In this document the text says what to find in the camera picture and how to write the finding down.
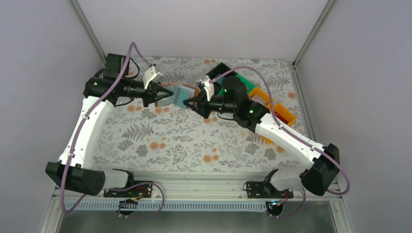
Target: gray wall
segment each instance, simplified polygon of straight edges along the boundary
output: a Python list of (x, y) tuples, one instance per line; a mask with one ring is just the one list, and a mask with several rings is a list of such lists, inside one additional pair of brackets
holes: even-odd
[(327, 0), (78, 2), (105, 52), (122, 53), (136, 41), (143, 55), (291, 61)]
[(69, 1), (0, 1), (0, 232), (39, 230), (54, 188), (44, 168), (101, 65)]
[(410, 0), (338, 0), (298, 65), (318, 140), (340, 148), (360, 233), (412, 228), (411, 12)]

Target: cable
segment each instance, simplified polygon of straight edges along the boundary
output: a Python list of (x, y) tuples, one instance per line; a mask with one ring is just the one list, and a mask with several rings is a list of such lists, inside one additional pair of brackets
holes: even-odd
[(138, 190), (138, 189), (142, 189), (143, 191), (142, 191), (142, 196), (140, 197), (140, 198), (143, 198), (145, 195), (146, 195), (146, 193), (147, 193), (147, 189), (144, 187), (144, 186), (139, 186), (139, 187), (136, 187), (135, 188), (135, 190)]
[(219, 113), (217, 113), (216, 115), (218, 115), (218, 117), (220, 118), (220, 119), (223, 119), (223, 120), (235, 120), (235, 119), (230, 119), (230, 118), (224, 118), (224, 117), (221, 117), (220, 115), (219, 115)]
[(286, 194), (286, 190), (283, 190), (283, 193), (285, 194), (285, 202), (284, 203), (286, 203), (289, 200), (288, 194)]
[[(293, 217), (293, 216), (297, 215), (299, 212), (301, 212), (301, 211), (303, 210), (303, 207), (305, 207), (305, 205), (306, 205), (306, 192), (305, 192), (305, 189), (303, 188), (302, 191), (303, 191), (303, 201), (302, 201), (302, 204), (300, 205), (299, 209), (297, 209), (295, 212), (293, 212), (293, 213), (290, 214), (290, 215), (275, 216), (275, 218)], [(265, 213), (266, 213), (267, 215), (269, 215), (269, 217), (272, 217), (272, 216), (273, 216), (273, 215), (271, 215), (267, 210), (265, 211)]]
[(128, 105), (128, 104), (130, 104), (131, 102), (133, 102), (134, 100), (135, 100), (135, 98), (132, 98), (130, 101), (128, 101), (128, 102), (126, 102), (126, 103), (116, 104), (116, 105), (114, 106), (114, 108)]
[(103, 70), (104, 70), (104, 69), (99, 69), (99, 71), (97, 71), (97, 72), (94, 74), (93, 77), (96, 77), (96, 78), (100, 77), (100, 75), (103, 73)]
[(123, 216), (123, 217), (125, 217), (125, 218), (149, 218), (149, 217), (154, 217), (154, 216), (156, 216), (156, 215), (158, 215), (158, 214), (160, 213), (160, 211), (161, 211), (161, 210), (163, 209), (163, 207), (165, 206), (165, 194), (163, 193), (163, 190), (160, 188), (160, 186), (157, 185), (157, 184), (155, 184), (155, 183), (153, 183), (153, 182), (141, 182), (141, 183), (137, 183), (137, 184), (135, 184), (135, 185), (133, 185), (133, 186), (130, 186), (130, 187), (128, 187), (128, 188), (123, 188), (123, 189), (120, 189), (120, 188), (111, 188), (110, 190), (112, 190), (112, 191), (118, 191), (118, 192), (124, 192), (124, 191), (133, 189), (134, 187), (137, 187), (137, 186), (140, 186), (140, 185), (144, 185), (144, 184), (151, 184), (151, 185), (156, 186), (156, 187), (159, 189), (160, 193), (162, 194), (162, 203), (161, 203), (161, 205), (160, 205), (160, 208), (159, 208), (154, 214), (152, 214), (152, 215), (146, 215), (146, 216), (127, 216), (127, 215), (121, 214), (121, 213), (120, 213), (120, 209), (121, 209), (122, 207), (124, 207), (125, 205), (134, 204), (134, 203), (123, 203), (123, 204), (121, 204), (121, 205), (119, 206), (118, 211), (117, 211), (117, 213), (119, 214), (119, 217), (120, 217), (120, 216)]
[[(226, 71), (225, 73), (221, 74), (221, 75), (218, 76), (217, 78), (214, 78), (214, 79), (210, 80), (209, 83), (212, 84), (212, 83), (218, 81), (219, 79), (221, 79), (222, 77), (224, 77), (226, 74), (229, 74), (230, 72), (233, 72), (233, 71), (238, 70), (238, 69), (249, 69), (249, 70), (255, 72), (255, 73), (262, 79), (263, 83), (265, 84), (266, 90), (268, 91), (269, 101), (270, 101), (270, 106), (271, 106), (271, 107), (270, 107), (270, 111), (271, 111), (271, 113), (272, 113), (272, 117), (273, 117), (274, 121), (276, 122), (276, 124), (277, 124), (279, 127), (282, 127), (282, 129), (283, 129), (287, 134), (289, 134), (292, 138), (294, 138), (294, 139), (297, 140), (298, 142), (302, 143), (303, 145), (305, 145), (305, 146), (307, 146), (307, 147), (309, 147), (309, 148), (312, 148), (312, 145), (311, 145), (310, 143), (308, 143), (308, 142), (304, 141), (303, 139), (301, 139), (300, 137), (296, 136), (294, 133), (292, 133), (291, 131), (289, 131), (288, 129), (286, 129), (285, 127), (283, 127), (283, 125), (280, 124), (279, 120), (277, 119), (277, 117), (276, 117), (276, 115), (275, 115), (273, 98), (272, 98), (272, 94), (271, 94), (271, 92), (270, 92), (269, 84), (268, 84), (268, 82), (266, 81), (266, 79), (263, 77), (263, 75), (262, 75), (258, 70), (256, 70), (255, 68), (253, 68), (253, 67), (248, 67), (248, 66), (236, 67), (236, 68), (233, 68), (233, 69), (230, 69), (230, 70)], [(332, 159), (328, 154), (326, 154), (325, 152), (323, 152), (323, 151), (320, 150), (319, 148), (314, 147), (313, 150), (317, 151), (318, 153), (320, 153), (321, 155), (323, 155), (324, 157), (326, 157), (331, 163), (333, 163), (333, 164), (341, 171), (342, 175), (345, 177), (345, 180), (346, 180), (347, 185), (346, 185), (346, 189), (345, 189), (343, 192), (334, 192), (334, 191), (330, 191), (330, 190), (327, 190), (327, 192), (328, 192), (328, 193), (331, 193), (331, 194), (334, 194), (334, 195), (344, 195), (344, 194), (347, 194), (347, 193), (349, 192), (349, 190), (350, 190), (350, 180), (349, 180), (349, 176), (347, 175), (346, 171), (342, 169), (342, 167), (340, 166), (340, 164), (338, 164), (334, 159)]]
[(133, 58), (130, 58), (130, 60), (132, 60), (132, 62), (135, 64), (135, 66), (137, 67), (137, 74), (131, 77), (124, 77), (124, 79), (135, 79), (139, 76), (140, 74), (140, 67), (137, 65), (137, 63), (133, 60)]
[(139, 49), (138, 49), (137, 46), (136, 46), (136, 43), (135, 43), (135, 42), (132, 42), (132, 43), (130, 44), (130, 46), (129, 46), (129, 50), (128, 50), (127, 55), (126, 55), (126, 59), (124, 60), (124, 63), (123, 63), (123, 66), (122, 66), (122, 68), (121, 68), (121, 70), (120, 70), (119, 75), (117, 76), (117, 78), (115, 79), (115, 81), (112, 83), (112, 85), (108, 88), (108, 90), (106, 90), (106, 92), (90, 107), (90, 109), (86, 112), (85, 117), (80, 121), (79, 126), (77, 127), (76, 132), (74, 133), (73, 140), (72, 140), (72, 142), (71, 142), (71, 146), (70, 146), (70, 150), (69, 150), (69, 155), (68, 155), (68, 158), (67, 158), (67, 161), (66, 161), (66, 165), (65, 165), (65, 168), (64, 168), (64, 171), (63, 171), (63, 176), (62, 176), (62, 182), (61, 182), (61, 185), (60, 185), (60, 186), (61, 186), (60, 208), (61, 208), (61, 210), (62, 210), (62, 212), (63, 212), (64, 214), (69, 214), (69, 213), (71, 213), (71, 212), (77, 207), (77, 205), (80, 203), (80, 201), (86, 196), (86, 194), (83, 194), (83, 195), (77, 200), (77, 202), (73, 205), (73, 207), (72, 207), (71, 209), (66, 210), (66, 208), (65, 208), (65, 202), (64, 202), (64, 193), (65, 193), (66, 177), (67, 177), (67, 172), (68, 172), (68, 170), (69, 170), (69, 166), (70, 166), (71, 159), (72, 159), (72, 157), (73, 157), (74, 147), (76, 146), (77, 139), (79, 138), (80, 130), (83, 128), (83, 125), (85, 124), (86, 119), (87, 119), (88, 116), (92, 113), (92, 111), (96, 108), (96, 106), (99, 105), (99, 103), (100, 103), (103, 99), (105, 99), (105, 98), (110, 94), (110, 92), (113, 91), (113, 89), (115, 88), (115, 86), (119, 83), (120, 79), (122, 78), (122, 76), (123, 76), (123, 74), (124, 74), (124, 72), (125, 72), (125, 70), (126, 70), (126, 65), (127, 65), (127, 63), (129, 62), (130, 55), (132, 54), (132, 49), (133, 49), (133, 48), (136, 50), (136, 52), (138, 53), (138, 55), (145, 61), (146, 64), (151, 65), (151, 64), (143, 57), (143, 55), (141, 55)]
[(254, 183), (254, 181), (246, 181), (246, 182), (243, 184), (243, 186), (242, 186), (242, 189), (243, 189), (244, 191), (247, 191), (247, 189), (245, 189), (244, 186), (245, 186), (245, 184), (247, 184), (248, 182), (253, 182), (253, 183)]

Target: floral tablecloth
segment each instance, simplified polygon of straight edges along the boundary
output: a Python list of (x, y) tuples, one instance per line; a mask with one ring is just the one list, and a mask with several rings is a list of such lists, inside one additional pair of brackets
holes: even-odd
[[(144, 72), (147, 67), (135, 57)], [(148, 57), (165, 75), (161, 82), (182, 82), (195, 86), (197, 80), (218, 63), (229, 67), (252, 66), (268, 79), (276, 101), (295, 116), (293, 128), (305, 134), (297, 97), (287, 61)], [(136, 73), (130, 65), (130, 74)], [(249, 70), (238, 73), (266, 91), (259, 76)], [(118, 103), (128, 101), (119, 99)], [(296, 159), (275, 143), (222, 120), (215, 113), (203, 119), (191, 110), (175, 105), (143, 108), (140, 100), (114, 108), (109, 115), (94, 156), (96, 169), (123, 168), (144, 171), (270, 171), (296, 169)]]

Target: red object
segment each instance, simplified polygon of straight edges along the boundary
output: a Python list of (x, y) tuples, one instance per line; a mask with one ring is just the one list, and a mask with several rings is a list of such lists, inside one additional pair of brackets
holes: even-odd
[(281, 116), (279, 113), (275, 112), (275, 115), (276, 115), (276, 117), (279, 118), (279, 120), (281, 120), (283, 123), (289, 124), (289, 122), (288, 122), (285, 118), (283, 118), (283, 116)]

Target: metal panel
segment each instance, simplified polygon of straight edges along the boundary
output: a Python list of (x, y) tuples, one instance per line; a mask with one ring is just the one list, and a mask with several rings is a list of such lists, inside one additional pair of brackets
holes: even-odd
[(60, 210), (60, 202), (58, 200), (51, 200), (39, 232), (56, 232), (61, 214), (62, 212)]
[[(76, 200), (66, 201), (66, 209), (71, 208)], [(122, 210), (133, 211), (157, 211), (161, 201), (139, 200), (138, 204), (130, 204)], [(76, 210), (118, 210), (119, 200), (85, 200)], [(264, 201), (165, 201), (162, 211), (244, 211), (264, 212), (266, 210)]]
[[(289, 214), (300, 203), (285, 204), (284, 214)], [(136, 212), (146, 215), (152, 212)], [(337, 232), (328, 201), (311, 201), (297, 217), (286, 219), (269, 218), (256, 212), (160, 212), (148, 219), (125, 219), (117, 217), (114, 211), (77, 211), (64, 215), (58, 232), (76, 233), (273, 233)]]
[(335, 219), (336, 229), (339, 233), (352, 233), (349, 217), (343, 201), (331, 201), (333, 218)]

